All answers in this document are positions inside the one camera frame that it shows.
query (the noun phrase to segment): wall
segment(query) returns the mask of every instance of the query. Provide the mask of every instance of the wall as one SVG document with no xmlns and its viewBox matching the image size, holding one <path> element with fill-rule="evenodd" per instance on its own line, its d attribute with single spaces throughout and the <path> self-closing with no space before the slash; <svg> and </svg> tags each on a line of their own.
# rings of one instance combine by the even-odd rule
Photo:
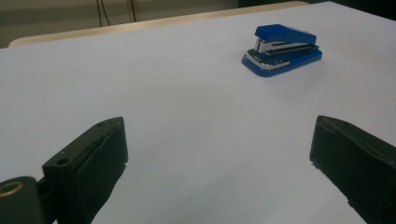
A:
<svg viewBox="0 0 396 224">
<path fill-rule="evenodd" d="M 236 7 L 236 0 L 103 0 L 110 24 Z M 107 25 L 101 9 L 102 24 Z M 14 39 L 99 27 L 96 0 L 0 0 L 0 48 Z"/>
</svg>

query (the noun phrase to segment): stapler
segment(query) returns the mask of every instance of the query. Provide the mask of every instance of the stapler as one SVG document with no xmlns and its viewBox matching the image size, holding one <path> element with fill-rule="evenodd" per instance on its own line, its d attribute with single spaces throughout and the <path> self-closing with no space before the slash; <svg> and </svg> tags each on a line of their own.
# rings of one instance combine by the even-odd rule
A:
<svg viewBox="0 0 396 224">
<path fill-rule="evenodd" d="M 312 63 L 322 52 L 315 45 L 317 37 L 305 31 L 273 24 L 257 27 L 254 49 L 247 51 L 242 64 L 256 75 L 271 77 Z"/>
</svg>

